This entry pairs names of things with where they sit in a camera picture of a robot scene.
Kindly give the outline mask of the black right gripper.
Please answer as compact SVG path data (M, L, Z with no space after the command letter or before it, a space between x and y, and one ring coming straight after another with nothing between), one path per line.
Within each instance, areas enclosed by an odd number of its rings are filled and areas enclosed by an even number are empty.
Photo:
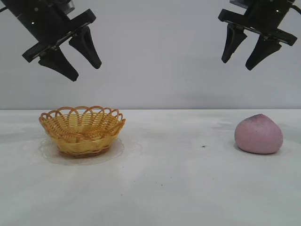
M286 14L294 7L293 0L231 0L230 3L246 11L244 14L238 14L222 9L218 16L220 21L228 23L222 54L224 63L230 60L232 54L247 38L244 29L260 35L246 62L248 70L252 70L262 60L279 51L282 47L279 42L289 46L296 42L296 36L278 29Z

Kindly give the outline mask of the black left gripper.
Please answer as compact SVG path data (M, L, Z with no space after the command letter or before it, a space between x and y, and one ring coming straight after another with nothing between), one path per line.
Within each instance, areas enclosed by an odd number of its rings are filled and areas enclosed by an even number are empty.
M27 62L43 55L39 60L41 66L76 81L78 72L61 49L56 48L73 36L69 40L69 45L95 69L101 67L102 62L94 47L90 28L87 26L96 20L90 9L70 19L68 14L75 9L71 0L6 0L4 5L38 41L23 53L23 58Z

